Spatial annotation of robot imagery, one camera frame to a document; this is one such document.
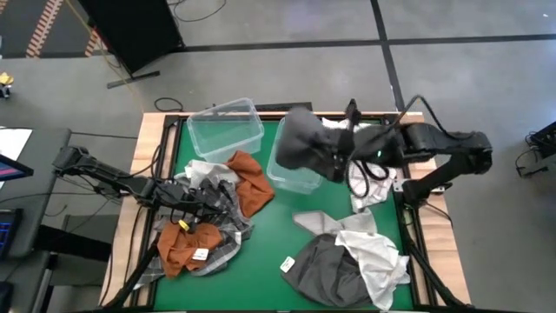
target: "gray floor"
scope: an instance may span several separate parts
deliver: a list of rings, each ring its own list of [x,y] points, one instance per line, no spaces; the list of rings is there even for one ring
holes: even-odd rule
[[[195,18],[220,3],[188,0],[178,12]],[[390,38],[556,33],[552,1],[380,0],[380,6]],[[375,39],[378,34],[370,2],[363,0],[228,0],[213,17],[183,23],[181,32],[192,45]],[[513,165],[525,149],[523,137],[556,119],[555,52],[556,41],[392,47],[406,101],[420,93],[449,130],[482,130],[493,144],[492,169],[459,177],[447,192],[469,292],[480,308],[556,311],[556,178],[542,173],[519,179]],[[9,126],[133,136],[141,122],[138,104],[153,111],[158,97],[175,97],[192,111],[238,97],[256,103],[311,101],[316,110],[343,110],[355,97],[364,110],[394,110],[380,47],[174,54],[144,70],[162,75],[132,86],[138,101],[125,87],[105,89],[117,76],[101,57],[2,60],[0,70],[16,77],[14,98],[0,105],[0,123]],[[72,143],[122,169],[129,167],[135,146],[133,140],[94,137],[73,137]],[[56,188],[76,187],[59,183]],[[68,214],[88,215],[101,200],[54,197],[49,210],[68,204]],[[117,211],[114,205],[102,213]],[[62,225],[62,220],[44,222]],[[91,308],[68,300],[74,298],[69,292],[94,299],[99,291],[57,290],[51,311]]]

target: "computer screen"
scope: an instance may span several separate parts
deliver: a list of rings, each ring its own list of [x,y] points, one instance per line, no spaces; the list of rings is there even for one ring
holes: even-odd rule
[[[33,175],[33,169],[0,155],[0,182]]]

